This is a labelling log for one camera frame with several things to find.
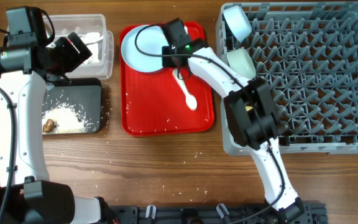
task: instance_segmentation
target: wooden table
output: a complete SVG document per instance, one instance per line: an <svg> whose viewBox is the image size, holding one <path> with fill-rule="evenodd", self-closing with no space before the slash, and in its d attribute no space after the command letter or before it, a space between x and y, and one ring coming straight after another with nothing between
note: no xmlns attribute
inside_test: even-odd
<svg viewBox="0 0 358 224"><path fill-rule="evenodd" d="M110 91L104 96L110 99L105 106L112 108L109 124L98 134L45 136L51 181L69 185L76 195L102 196L110 205L239 205L264 201L252 159L230 157L223 151L220 99L216 94L216 121L209 131L133 138L121 128L120 31L133 24L180 17L199 22L214 46L216 19L224 1L18 2L0 3L0 28L7 27L7 7L27 4L50 15L101 13L115 38L114 71L103 81ZM287 154L283 160L300 197L327 204L330 223L358 223L358 155Z"/></svg>

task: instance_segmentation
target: dish rack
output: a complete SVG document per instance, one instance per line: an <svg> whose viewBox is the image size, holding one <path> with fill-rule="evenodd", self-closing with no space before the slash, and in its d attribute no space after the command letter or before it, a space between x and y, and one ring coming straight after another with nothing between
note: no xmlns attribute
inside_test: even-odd
<svg viewBox="0 0 358 224"><path fill-rule="evenodd" d="M272 87L282 153L358 154L358 2L224 4L216 24L223 60L237 44L222 16L231 6L252 26L241 47ZM225 151L248 154L233 141L223 102L221 116Z"/></svg>

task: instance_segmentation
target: white spoon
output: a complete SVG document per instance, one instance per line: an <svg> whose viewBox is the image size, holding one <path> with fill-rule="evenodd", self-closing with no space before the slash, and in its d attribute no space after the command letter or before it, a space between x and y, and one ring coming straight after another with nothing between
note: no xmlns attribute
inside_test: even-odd
<svg viewBox="0 0 358 224"><path fill-rule="evenodd" d="M177 73L178 73L177 69L174 69L172 71L173 77L175 78L175 80L177 81L179 87L181 88L181 90L185 94L187 106L189 107L190 110L196 110L197 109L197 100L196 100L196 98L192 94L189 93L189 91L187 90L187 87L185 85L185 81L182 80L182 79L179 79L177 77Z"/></svg>

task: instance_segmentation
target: tray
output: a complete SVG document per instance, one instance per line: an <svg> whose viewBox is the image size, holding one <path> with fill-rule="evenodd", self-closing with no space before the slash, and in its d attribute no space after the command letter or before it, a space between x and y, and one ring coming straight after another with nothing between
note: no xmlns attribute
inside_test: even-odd
<svg viewBox="0 0 358 224"><path fill-rule="evenodd" d="M205 39L203 28L186 22L193 39ZM120 48L125 35L137 26L126 27L120 33ZM215 120L211 87L194 75L185 79L188 91L197 99L197 110L191 111L185 96L172 76L171 68L154 73L137 72L122 59L121 118L124 130L133 136L192 133L205 131Z"/></svg>
<svg viewBox="0 0 358 224"><path fill-rule="evenodd" d="M221 13L234 5L252 26L243 47L273 90L282 152L358 153L358 2L227 3ZM237 40L221 13L224 58ZM246 153L222 127L225 151Z"/></svg>

